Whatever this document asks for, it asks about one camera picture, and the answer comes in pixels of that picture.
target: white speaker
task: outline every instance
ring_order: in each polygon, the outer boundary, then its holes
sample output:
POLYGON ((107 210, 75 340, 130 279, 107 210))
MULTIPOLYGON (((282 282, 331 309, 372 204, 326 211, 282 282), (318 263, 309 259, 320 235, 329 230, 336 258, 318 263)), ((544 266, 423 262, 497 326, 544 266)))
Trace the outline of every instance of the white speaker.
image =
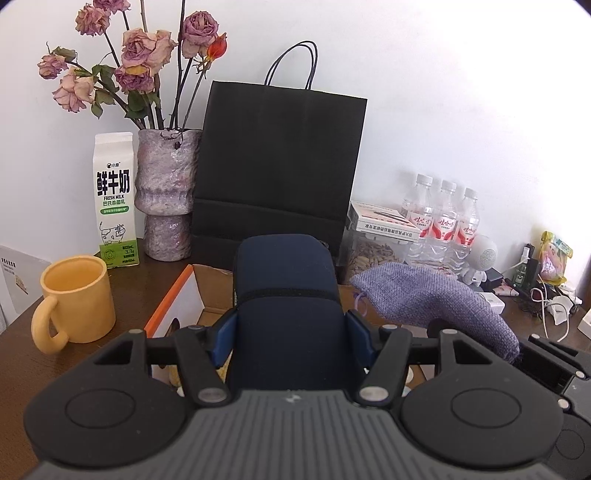
POLYGON ((496 256, 496 243, 485 235, 476 235, 466 257, 468 268, 463 272, 462 281, 466 285, 480 285, 480 282, 486 281, 485 272, 493 267, 496 256))

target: yellow plastic package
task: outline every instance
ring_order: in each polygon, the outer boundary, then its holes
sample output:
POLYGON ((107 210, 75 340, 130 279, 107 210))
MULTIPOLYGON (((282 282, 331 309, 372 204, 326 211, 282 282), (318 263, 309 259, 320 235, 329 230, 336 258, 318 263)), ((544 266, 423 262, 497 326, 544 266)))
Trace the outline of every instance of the yellow plastic package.
POLYGON ((573 258, 573 249, 549 231, 542 233, 540 249, 540 277, 551 285, 562 285, 566 282, 564 271, 566 261, 573 258))

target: milk carton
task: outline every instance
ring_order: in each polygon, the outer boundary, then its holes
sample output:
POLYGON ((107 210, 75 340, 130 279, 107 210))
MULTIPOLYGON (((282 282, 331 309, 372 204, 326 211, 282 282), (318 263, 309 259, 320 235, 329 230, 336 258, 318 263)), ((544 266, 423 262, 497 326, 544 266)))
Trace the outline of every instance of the milk carton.
POLYGON ((139 264, 135 236, 134 136, 95 137, 94 187, 100 257, 108 268, 139 264))

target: knitted purple fabric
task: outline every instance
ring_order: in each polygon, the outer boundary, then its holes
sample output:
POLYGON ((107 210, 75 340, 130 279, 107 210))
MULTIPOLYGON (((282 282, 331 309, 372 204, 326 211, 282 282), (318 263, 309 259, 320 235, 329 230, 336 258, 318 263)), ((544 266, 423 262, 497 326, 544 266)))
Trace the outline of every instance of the knitted purple fabric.
POLYGON ((519 342, 505 321, 470 287, 427 268, 386 263, 351 279, 385 319, 426 328, 443 319, 511 362, 519 342))

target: metal screw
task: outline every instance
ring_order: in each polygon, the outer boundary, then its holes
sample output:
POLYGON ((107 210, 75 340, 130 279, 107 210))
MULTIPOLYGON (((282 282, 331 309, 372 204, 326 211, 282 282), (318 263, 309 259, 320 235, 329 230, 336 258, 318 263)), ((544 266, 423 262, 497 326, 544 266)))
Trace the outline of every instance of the metal screw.
POLYGON ((204 388, 197 394, 197 398, 205 403, 220 403, 226 400, 227 397, 228 394, 217 387, 204 388))
POLYGON ((359 396, 365 401, 384 401, 389 393, 383 387, 363 387, 359 390, 359 396))

